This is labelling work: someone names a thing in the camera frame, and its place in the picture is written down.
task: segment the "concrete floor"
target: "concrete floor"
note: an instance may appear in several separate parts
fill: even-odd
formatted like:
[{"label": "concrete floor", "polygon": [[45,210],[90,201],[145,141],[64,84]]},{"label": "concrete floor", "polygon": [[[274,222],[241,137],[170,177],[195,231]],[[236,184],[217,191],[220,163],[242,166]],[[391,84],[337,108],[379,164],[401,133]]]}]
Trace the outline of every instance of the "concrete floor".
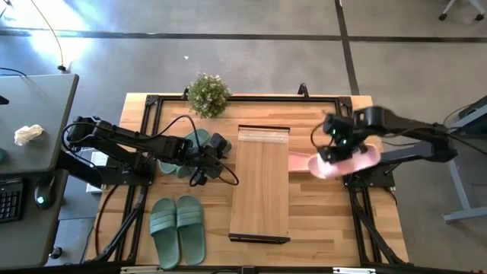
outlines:
[{"label": "concrete floor", "polygon": [[[11,0],[0,27],[46,28],[28,1]],[[340,35],[334,0],[88,1],[37,0],[55,29],[128,33],[236,33]],[[351,42],[360,94],[402,116],[443,121],[452,110],[485,95],[487,40],[422,43],[416,37],[487,37],[487,21],[459,1],[446,21],[447,0],[342,0],[350,36],[411,37],[402,42]],[[61,38],[65,63],[81,77],[72,117],[97,115],[119,122],[128,92],[182,92],[197,72],[219,74],[234,92],[351,94],[341,41],[168,40]],[[0,37],[0,65],[29,75],[58,73],[51,33]],[[484,180],[479,172],[477,178]],[[403,164],[394,171],[399,215],[412,263],[447,269],[487,269],[487,218],[443,222],[460,209],[443,164]],[[475,186],[485,193],[487,186]],[[82,230],[96,214],[97,199],[84,184],[68,182],[56,244],[81,254],[62,230]],[[487,203],[479,195],[479,203]]]}]

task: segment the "floor line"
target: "floor line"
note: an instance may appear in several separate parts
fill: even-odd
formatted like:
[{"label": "floor line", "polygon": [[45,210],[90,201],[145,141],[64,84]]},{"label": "floor line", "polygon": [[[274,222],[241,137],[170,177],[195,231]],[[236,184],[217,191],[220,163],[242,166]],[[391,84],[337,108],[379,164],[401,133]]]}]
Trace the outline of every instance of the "floor line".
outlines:
[{"label": "floor line", "polygon": [[347,32],[347,26],[345,24],[345,16],[343,14],[342,3],[340,0],[335,0],[335,7],[340,34],[342,35],[343,55],[345,57],[345,67],[347,68],[347,74],[349,76],[350,91],[352,92],[352,95],[360,95],[360,91],[358,90],[357,76],[355,75],[355,68],[353,66],[349,35]]},{"label": "floor line", "polygon": [[349,36],[352,42],[390,43],[487,43],[487,37],[368,37]]},{"label": "floor line", "polygon": [[[0,36],[31,37],[48,29],[0,28]],[[299,41],[340,41],[340,35],[311,34],[223,34],[223,33],[123,33],[91,30],[55,30],[62,38],[101,39],[194,39],[194,40],[299,40]]]}]

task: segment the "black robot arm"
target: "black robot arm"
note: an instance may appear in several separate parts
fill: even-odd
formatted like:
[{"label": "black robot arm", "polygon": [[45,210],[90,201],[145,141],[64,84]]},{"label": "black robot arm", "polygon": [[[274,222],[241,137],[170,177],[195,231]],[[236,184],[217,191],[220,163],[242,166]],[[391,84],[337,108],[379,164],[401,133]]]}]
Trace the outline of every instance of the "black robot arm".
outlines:
[{"label": "black robot arm", "polygon": [[356,110],[352,117],[329,113],[323,123],[323,131],[332,136],[335,146],[321,147],[318,151],[322,159],[335,163],[351,158],[359,150],[365,151],[364,140],[370,135],[403,135],[423,142],[411,148],[383,153],[379,165],[418,159],[446,162],[457,155],[445,134],[447,130],[437,123],[399,117],[384,107]]},{"label": "black robot arm", "polygon": [[[82,148],[95,148],[108,155],[109,161],[117,162],[115,167],[119,174],[134,174],[142,177],[154,176],[155,160],[179,166],[194,167],[190,185],[204,185],[207,177],[217,178],[224,169],[219,159],[227,141],[218,133],[212,136],[210,143],[193,147],[191,140],[157,134],[148,136],[140,132],[120,128],[97,117],[76,117],[66,137],[67,149],[77,152]],[[123,146],[135,148],[128,151]],[[106,173],[109,168],[102,168]]]}]

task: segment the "cable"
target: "cable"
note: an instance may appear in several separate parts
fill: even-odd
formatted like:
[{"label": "cable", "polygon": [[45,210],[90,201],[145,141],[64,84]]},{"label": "cable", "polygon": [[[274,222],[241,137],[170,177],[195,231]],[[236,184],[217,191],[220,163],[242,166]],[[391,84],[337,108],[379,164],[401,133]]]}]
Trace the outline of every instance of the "cable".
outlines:
[{"label": "cable", "polygon": [[472,104],[467,104],[466,106],[463,106],[463,107],[457,108],[456,110],[452,111],[450,114],[448,114],[448,115],[447,115],[447,116],[444,118],[442,125],[444,126],[444,125],[445,125],[445,123],[447,122],[448,118],[450,118],[450,117],[451,117],[452,115],[454,115],[456,112],[458,112],[458,111],[460,111],[460,110],[462,110],[462,109],[464,109],[464,108],[470,107],[471,105],[472,105]]},{"label": "cable", "polygon": [[171,123],[169,123],[169,125],[166,126],[165,129],[163,129],[161,132],[159,132],[158,134],[156,135],[152,135],[152,136],[149,136],[149,137],[139,137],[141,140],[151,140],[151,139],[155,139],[161,135],[163,135],[177,120],[181,119],[181,118],[187,118],[190,122],[191,122],[191,127],[193,128],[193,132],[195,133],[195,139],[196,139],[196,144],[198,145],[198,149],[201,149],[201,145],[199,144],[199,139],[198,139],[198,135],[196,134],[196,126],[195,126],[195,122],[193,121],[193,118],[191,118],[191,116],[189,115],[181,115],[181,116],[178,116],[176,119],[174,119]]},{"label": "cable", "polygon": [[396,203],[396,206],[397,206],[397,198],[396,198],[396,195],[395,195],[395,194],[394,194],[392,191],[390,191],[390,189],[389,189],[389,188],[384,187],[384,189],[385,189],[385,190],[386,190],[388,193],[390,193],[390,195],[391,195],[391,196],[394,198],[394,202]]},{"label": "cable", "polygon": [[97,223],[94,227],[94,252],[97,254],[97,256],[100,255],[100,248],[98,247],[98,229],[100,228],[101,216],[103,214],[103,211],[105,210],[105,206],[107,205],[108,200],[118,187],[119,185],[116,185],[108,192],[107,197],[101,204],[100,212],[98,213]]},{"label": "cable", "polygon": [[240,274],[239,269],[220,269],[220,270],[213,271],[210,274],[218,274],[218,273],[222,273],[222,272],[230,272],[230,273]]},{"label": "cable", "polygon": [[3,16],[3,14],[5,13],[6,10],[7,10],[7,8],[4,8],[3,11],[0,13],[0,19],[2,19],[2,16]]},{"label": "cable", "polygon": [[382,141],[384,144],[388,144],[388,145],[392,145],[392,146],[407,146],[407,145],[416,145],[417,143],[419,142],[410,142],[410,143],[406,143],[406,144],[393,144],[391,142],[386,142],[386,141]]},{"label": "cable", "polygon": [[0,69],[3,69],[3,70],[8,70],[10,72],[17,72],[17,73],[20,73],[22,74],[23,76],[27,77],[27,75],[21,71],[18,71],[17,69],[12,69],[12,68],[0,68]]},{"label": "cable", "polygon": [[[216,160],[216,161],[217,161],[219,164],[221,164],[221,166],[222,166],[224,169],[228,170],[228,171],[231,173],[231,175],[232,175],[232,176],[235,178],[236,183],[230,183],[230,182],[229,182],[229,181],[227,181],[227,180],[222,180],[222,181],[223,181],[223,182],[225,182],[225,183],[228,183],[228,184],[230,184],[230,185],[232,185],[232,186],[236,186],[236,185],[238,185],[238,184],[240,183],[240,181],[238,180],[237,175],[236,175],[236,174],[235,174],[235,173],[234,173],[234,172],[233,172],[233,171],[232,171],[232,170],[231,170],[229,167],[227,167],[225,164],[223,164],[223,163],[220,161],[220,159],[218,159],[217,157],[215,157],[215,156],[213,156],[213,155],[211,155],[211,154],[208,154],[208,153],[206,153],[205,151],[203,151],[203,150],[202,150],[202,147],[201,147],[201,145],[200,145],[200,143],[199,143],[198,134],[196,133],[196,126],[195,126],[195,123],[194,123],[194,121],[193,121],[193,118],[191,118],[191,116],[189,116],[189,115],[181,115],[181,116],[178,116],[178,117],[177,117],[176,119],[174,119],[174,120],[173,120],[171,123],[169,123],[169,125],[167,125],[165,129],[163,129],[161,132],[159,132],[159,133],[158,133],[158,134],[156,134],[156,135],[152,135],[152,136],[149,136],[149,137],[138,137],[138,139],[139,139],[139,140],[142,140],[142,141],[144,141],[144,140],[150,140],[150,139],[155,139],[155,138],[157,138],[158,136],[163,135],[163,134],[164,134],[164,133],[165,133],[165,132],[166,132],[166,131],[167,131],[167,130],[168,130],[168,129],[169,129],[169,128],[170,128],[170,127],[171,127],[171,126],[172,126],[172,125],[173,125],[173,124],[174,124],[174,123],[177,121],[177,120],[179,120],[179,119],[181,119],[181,118],[187,118],[187,119],[188,119],[188,120],[191,122],[191,127],[193,128],[193,133],[194,133],[194,135],[195,135],[196,145],[198,145],[198,149],[199,149],[199,150],[200,150],[202,153],[204,153],[205,155],[208,155],[208,156],[212,157],[213,159],[215,159],[215,160]],[[98,128],[98,129],[102,129],[102,130],[107,130],[107,131],[109,131],[109,129],[106,129],[106,128],[104,128],[104,127],[101,127],[101,126],[98,126],[98,125],[94,125],[94,124],[92,124],[92,123],[88,123],[88,122],[74,122],[74,123],[71,123],[71,124],[67,125],[67,126],[66,126],[66,127],[63,129],[63,130],[62,130],[62,136],[63,136],[63,138],[62,138],[62,142],[61,142],[61,143],[62,143],[62,146],[63,146],[63,147],[64,147],[64,148],[65,148],[67,151],[70,151],[72,154],[75,154],[75,152],[74,152],[72,149],[70,149],[70,148],[69,148],[69,147],[66,145],[65,140],[64,140],[64,134],[66,133],[66,131],[67,131],[67,130],[68,130],[70,127],[72,127],[72,126],[76,126],[76,125],[93,126],[93,127],[95,127],[95,128]],[[77,155],[76,155],[75,157],[78,157],[78,158],[80,158],[81,160],[86,161],[87,163],[93,164],[93,163],[91,163],[89,160],[84,159],[84,158],[82,158],[82,157],[80,157],[80,156],[77,156]]]},{"label": "cable", "polygon": [[[234,172],[233,172],[233,171],[232,171],[232,170],[231,170],[229,167],[227,167],[225,164],[223,164],[223,163],[220,161],[220,159],[218,159],[217,157],[215,157],[215,156],[213,156],[213,155],[211,155],[211,154],[209,154],[209,153],[206,153],[205,151],[203,151],[203,150],[202,150],[202,147],[201,147],[201,145],[199,144],[199,139],[198,139],[198,134],[197,134],[197,132],[196,132],[196,126],[195,126],[195,122],[194,122],[193,118],[191,118],[191,116],[189,116],[189,115],[181,115],[181,116],[178,116],[178,117],[177,117],[176,119],[174,119],[174,120],[173,120],[171,123],[169,123],[169,125],[167,125],[165,129],[163,129],[163,130],[162,130],[161,132],[159,132],[158,134],[153,135],[153,136],[150,136],[150,137],[147,137],[147,138],[141,138],[141,139],[142,139],[142,140],[150,140],[150,139],[154,139],[154,138],[156,138],[156,137],[158,137],[158,136],[160,136],[160,135],[164,134],[164,133],[165,133],[165,132],[166,132],[166,131],[167,131],[167,130],[168,130],[168,129],[169,129],[169,128],[170,128],[170,127],[171,127],[171,126],[172,126],[172,125],[173,125],[173,124],[174,124],[174,123],[177,121],[177,120],[179,120],[179,119],[181,119],[181,118],[187,118],[187,119],[189,120],[189,122],[191,123],[191,127],[193,128],[193,133],[194,133],[194,135],[195,135],[195,139],[196,139],[196,145],[198,145],[198,149],[199,149],[199,150],[200,150],[202,153],[204,153],[205,155],[208,155],[209,157],[211,157],[211,158],[213,158],[215,161],[217,161],[219,164],[221,164],[221,166],[222,166],[224,169],[228,170],[228,171],[231,173],[231,175],[232,175],[232,176],[235,178],[236,183],[231,183],[230,181],[224,180],[224,179],[223,179],[223,178],[221,178],[220,176],[218,176],[218,178],[219,178],[220,180],[222,180],[223,182],[228,183],[229,185],[232,185],[232,186],[237,186],[237,185],[240,183],[240,181],[238,180],[237,175],[236,175],[236,174],[235,174],[235,173],[234,173]],[[196,174],[196,172],[193,174],[193,176],[191,176],[191,179],[189,179],[189,185],[191,185],[191,182],[192,182],[192,181],[193,181],[193,179],[195,178],[195,176],[196,176],[195,174]]]},{"label": "cable", "polygon": [[311,135],[310,135],[310,140],[311,140],[311,144],[313,145],[313,147],[315,148],[318,148],[317,144],[314,142],[314,138],[313,138],[313,135],[314,135],[314,132],[317,131],[317,129],[319,129],[325,122],[321,122],[319,124],[317,124],[313,130],[311,130]]},{"label": "cable", "polygon": [[466,142],[466,141],[462,140],[460,137],[458,137],[458,136],[456,136],[456,135],[453,135],[453,134],[451,134],[451,133],[449,133],[449,132],[443,132],[443,133],[444,133],[444,134],[446,134],[446,135],[448,135],[448,136],[450,136],[451,138],[453,138],[453,139],[457,140],[458,142],[461,142],[461,143],[463,143],[464,145],[469,146],[469,147],[471,147],[471,148],[473,148],[473,149],[477,150],[478,152],[482,153],[483,155],[487,155],[487,151],[484,151],[484,150],[482,150],[482,149],[480,149],[480,148],[477,148],[475,145],[472,145],[471,143],[469,143],[469,142]]},{"label": "cable", "polygon": [[83,249],[83,254],[81,255],[81,259],[79,260],[79,263],[83,263],[84,256],[86,255],[86,249],[88,248],[88,242],[90,241],[90,235],[91,232],[93,232],[93,226],[90,229],[90,232],[88,232],[88,236],[86,237],[86,244],[84,244],[84,249]]},{"label": "cable", "polygon": [[407,133],[407,132],[411,132],[411,131],[415,131],[415,130],[418,130],[418,129],[431,129],[431,130],[434,130],[436,132],[439,132],[439,133],[442,133],[442,134],[445,134],[445,135],[448,135],[450,136],[452,139],[455,139],[457,140],[458,142],[461,142],[463,143],[464,145],[467,145],[475,150],[477,150],[478,152],[484,154],[484,155],[487,155],[487,151],[483,151],[482,149],[480,148],[477,148],[475,145],[472,145],[471,143],[469,142],[466,142],[464,140],[462,140],[460,137],[454,135],[454,134],[451,134],[449,133],[448,131],[444,131],[443,129],[440,129],[440,128],[436,128],[436,127],[418,127],[418,128],[414,128],[414,129],[407,129],[407,130],[404,130],[402,132],[399,132],[399,133],[396,133],[396,134],[393,134],[393,135],[385,135],[383,136],[383,138],[394,138],[394,137],[397,137],[398,135],[402,135],[404,133]]},{"label": "cable", "polygon": [[53,35],[54,35],[54,38],[56,38],[56,42],[58,43],[58,47],[59,47],[59,53],[61,55],[61,65],[58,66],[58,70],[60,70],[61,72],[65,72],[66,71],[66,67],[64,66],[64,56],[62,55],[62,48],[61,48],[61,43],[59,43],[59,39],[56,35],[56,32],[53,30],[53,28],[51,27],[51,24],[49,24],[49,22],[47,21],[47,19],[44,17],[44,14],[40,11],[40,9],[37,7],[36,3],[33,1],[33,0],[30,0],[30,2],[32,2],[32,5],[34,7],[36,7],[37,11],[39,12],[40,16],[43,17],[44,21],[46,22],[46,24],[49,26],[49,29],[53,32]]}]

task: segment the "white paper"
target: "white paper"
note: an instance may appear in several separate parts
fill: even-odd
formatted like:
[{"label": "white paper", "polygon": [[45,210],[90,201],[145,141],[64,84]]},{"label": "white paper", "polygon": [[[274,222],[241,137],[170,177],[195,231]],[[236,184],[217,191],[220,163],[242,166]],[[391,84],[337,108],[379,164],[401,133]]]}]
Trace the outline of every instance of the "white paper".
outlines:
[{"label": "white paper", "polygon": [[44,131],[44,129],[41,128],[39,125],[22,126],[14,134],[14,143],[16,145],[20,145],[20,146],[25,145],[30,140],[41,135],[43,133],[43,131]]}]

